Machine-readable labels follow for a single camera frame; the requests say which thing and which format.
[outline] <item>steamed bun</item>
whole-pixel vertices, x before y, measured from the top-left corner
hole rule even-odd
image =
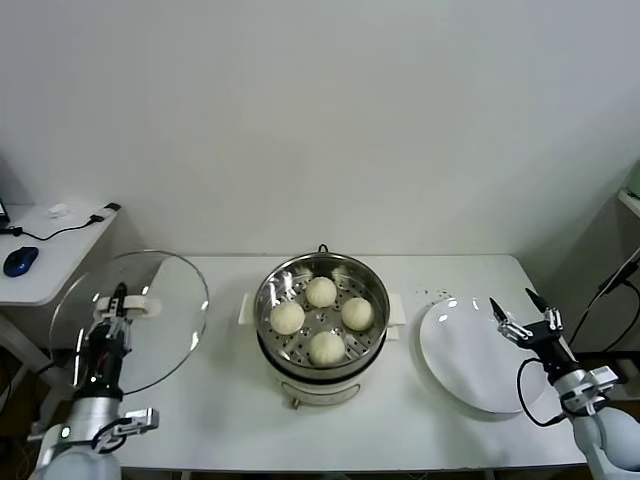
[[[342,307],[342,321],[356,332],[370,328],[373,325],[373,319],[373,308],[364,298],[351,298]]]
[[[333,365],[344,358],[344,342],[331,332],[315,335],[309,342],[309,359],[320,367]]]
[[[271,310],[269,321],[280,335],[291,335],[302,328],[304,310],[296,302],[284,302]]]
[[[304,291],[307,300],[314,307],[328,307],[336,301],[338,289],[335,284],[326,277],[316,277],[309,282]]]

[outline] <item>floor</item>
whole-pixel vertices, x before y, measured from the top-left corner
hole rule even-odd
[[[7,351],[0,349],[0,362],[7,366],[13,375],[20,367],[19,362]],[[6,386],[5,372],[0,368],[0,392]],[[27,444],[25,439],[29,433],[37,406],[46,397],[48,387],[40,380],[28,374],[8,403],[6,411],[0,417],[0,478],[24,480],[33,469],[37,457],[37,446]],[[640,418],[640,403],[625,402],[616,405],[623,408],[636,418]],[[66,418],[69,405],[63,404],[54,416],[54,422],[59,423]],[[124,472],[127,480],[179,480],[178,472]],[[240,473],[211,473],[194,472],[193,480],[338,480],[339,477],[327,477],[322,474],[240,474]],[[408,473],[379,473],[379,474],[350,474],[352,480],[484,480],[483,472],[434,472],[425,476],[424,472]],[[508,470],[496,471],[497,480],[586,480],[591,479],[586,467],[565,468],[558,470]]]

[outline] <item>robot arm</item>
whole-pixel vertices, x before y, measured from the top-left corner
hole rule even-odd
[[[531,290],[527,293],[543,319],[522,327],[490,299],[498,331],[540,358],[594,478],[640,479],[640,424],[620,410],[605,407],[606,392],[618,377],[609,367],[585,371],[562,338],[560,312]]]
[[[80,331],[76,359],[86,365],[80,375],[76,361],[78,390],[73,397],[71,414],[65,423],[50,428],[42,445],[32,479],[117,480],[120,467],[112,452],[130,435],[158,428],[157,410],[146,408],[118,412],[123,392],[119,386],[124,357],[131,351],[129,326],[135,297],[127,296],[123,283],[111,298],[98,302],[94,322],[88,332]]]

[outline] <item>cable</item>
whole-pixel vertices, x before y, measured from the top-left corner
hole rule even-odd
[[[589,311],[591,310],[591,307],[593,306],[594,303],[596,303],[596,300],[599,298],[599,293],[596,293],[593,298],[591,299],[591,301],[589,302],[589,305],[587,305],[586,310],[582,313],[582,317],[580,318],[580,321],[578,322],[578,326],[576,327],[576,329],[573,331],[573,334],[571,335],[571,339],[569,339],[569,346],[571,346],[571,344],[573,343],[573,341],[576,339],[576,337],[578,336],[578,332],[580,331],[580,329],[582,328],[582,325],[584,324],[585,320],[587,319],[587,317],[589,316]]]
[[[516,376],[516,387],[518,389],[518,400],[520,400],[520,405],[522,405],[522,410],[524,410],[524,413],[527,417],[529,417],[529,420],[531,420],[533,423],[535,423],[538,427],[550,427],[552,425],[556,425],[558,423],[560,423],[562,420],[564,420],[566,417],[566,415],[564,414],[564,412],[560,413],[559,415],[556,415],[555,417],[551,418],[550,420],[547,420],[546,422],[541,422],[540,420],[538,420],[537,418],[535,418],[531,412],[529,411],[529,409],[527,408],[526,403],[524,403],[524,397],[522,396],[522,372],[524,371],[524,368],[529,365],[530,363],[542,363],[539,359],[535,358],[535,357],[531,357],[531,358],[527,358],[524,362],[522,362],[520,364],[520,368],[518,368],[518,375]]]
[[[51,235],[47,237],[39,237],[33,233],[27,232],[22,227],[9,227],[9,228],[0,228],[0,235],[13,235],[14,237],[19,237],[20,235],[26,235],[27,237],[31,237],[34,240],[38,240],[40,242],[46,242],[47,240],[51,240],[53,237],[60,235],[64,232],[72,232],[74,230],[82,230],[83,228],[87,228],[89,225],[93,225],[94,223],[104,222],[107,218],[115,214],[118,210],[122,208],[117,203],[110,203],[98,212],[94,213],[89,217],[89,220],[84,225],[78,225],[77,227],[68,227],[58,230],[57,232],[53,232]]]
[[[4,358],[0,358],[0,363],[2,364],[2,369],[4,370],[4,374],[7,377],[7,396],[5,397],[2,408],[0,409],[0,416],[2,416],[4,414],[4,411],[7,409],[9,399],[11,398],[11,381],[13,380],[13,378],[11,377],[11,372],[9,372],[9,367],[7,367],[7,363],[4,361]]]
[[[96,432],[96,434],[93,436],[93,439],[91,440],[91,448],[96,450],[98,446],[100,446],[101,448],[98,451],[98,453],[112,453],[115,452],[116,450],[118,450],[120,447],[122,447],[125,442],[127,441],[127,437],[121,437],[120,441],[118,443],[116,443],[113,447],[109,447],[109,448],[102,448],[104,447],[104,444],[100,445],[102,442],[100,441],[100,437],[102,437],[102,435],[104,435],[105,433],[107,433],[109,430],[113,429],[114,427],[118,426],[118,425],[128,425],[132,422],[132,420],[130,418],[127,417],[121,417],[121,418],[117,418],[115,419],[113,422],[109,422],[107,423],[104,427],[102,427],[100,430],[98,430]]]
[[[89,225],[93,225],[95,223],[95,220],[88,220],[87,223],[85,223],[84,225],[79,225],[77,227],[69,227],[69,228],[63,228],[62,230],[58,230],[57,232],[53,232],[51,235],[49,235],[48,237],[39,237],[37,235],[34,235],[33,233],[29,233],[25,230],[22,230],[22,234],[26,235],[27,237],[31,237],[35,240],[40,240],[41,242],[46,242],[47,240],[51,240],[53,237],[55,237],[56,235],[60,235],[61,233],[64,232],[72,232],[74,230],[82,230],[83,228],[88,227]]]
[[[589,315],[589,311],[591,310],[591,308],[595,305],[595,303],[600,299],[602,295],[604,295],[605,293],[609,293],[607,290],[616,280],[616,278],[618,277],[618,274],[624,269],[624,267],[626,267],[629,263],[631,263],[631,261],[635,258],[636,255],[638,255],[638,253],[640,253],[640,247],[636,248],[636,251],[633,252],[631,256],[616,271],[616,273],[614,273],[611,276],[607,285],[604,288],[599,289],[600,291],[591,299],[591,301],[589,302],[589,305],[587,305],[587,308],[582,313],[582,317],[580,318],[580,323],[578,323],[578,326],[576,327],[576,329],[573,331],[573,334],[571,335],[571,339],[569,340],[569,346],[571,346],[573,341],[576,339],[576,336],[578,335],[578,332],[582,328],[584,321],[587,319],[587,316]]]
[[[635,327],[636,323],[638,323],[638,318],[640,318],[640,291],[638,291],[638,289],[635,287],[635,285],[629,283],[629,282],[624,282],[623,285],[627,288],[630,288],[631,290],[634,291],[634,293],[636,294],[636,298],[638,299],[638,308],[636,309],[636,314],[633,317],[633,321],[629,324],[629,326],[627,328],[625,328],[624,332],[622,332],[620,334],[620,336],[618,338],[616,338],[616,340],[610,344],[607,348],[605,348],[604,350],[602,350],[603,352],[607,352],[609,350],[611,350],[620,340],[622,340],[625,335],[627,333],[629,333],[629,331]]]
[[[47,363],[44,367],[42,367],[40,370],[38,370],[37,372],[34,373],[34,375],[36,377],[39,377],[40,375],[42,375],[44,372],[46,372],[47,370],[51,370],[53,367],[55,367],[57,364],[56,362],[49,362]]]

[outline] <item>electronic device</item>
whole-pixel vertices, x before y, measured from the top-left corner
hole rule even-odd
[[[14,250],[5,259],[2,271],[7,277],[24,275],[38,258],[39,253],[40,249],[37,247],[22,247]]]
[[[190,294],[175,288],[177,282],[189,285]],[[31,478],[119,480],[113,452],[160,424],[154,408],[122,414],[123,397],[157,385],[186,361],[204,333],[208,308],[202,273],[187,259],[157,250],[116,257],[70,287],[51,322],[52,362],[44,368],[69,364],[76,391],[63,423],[30,436],[42,442]],[[144,340],[151,331],[170,332],[171,352]],[[136,369],[135,361],[124,361],[129,355],[146,362]],[[121,375],[123,369],[130,375]]]
[[[539,362],[547,373],[547,380],[558,393],[559,415],[542,423],[531,415],[524,402],[527,416],[538,426],[552,426],[565,419],[573,425],[573,436],[584,453],[595,480],[640,479],[640,424],[627,413],[607,407],[606,392],[613,388],[618,377],[607,367],[586,371],[576,361],[562,337],[562,320],[557,308],[531,290],[529,298],[542,313],[543,319],[530,325],[515,323],[490,299],[498,331],[508,340],[537,354],[522,363],[517,388],[522,402],[520,375],[528,362]]]
[[[7,209],[4,207],[4,203],[2,203],[2,199],[0,198],[0,228],[6,227],[10,221],[11,219],[7,213]]]

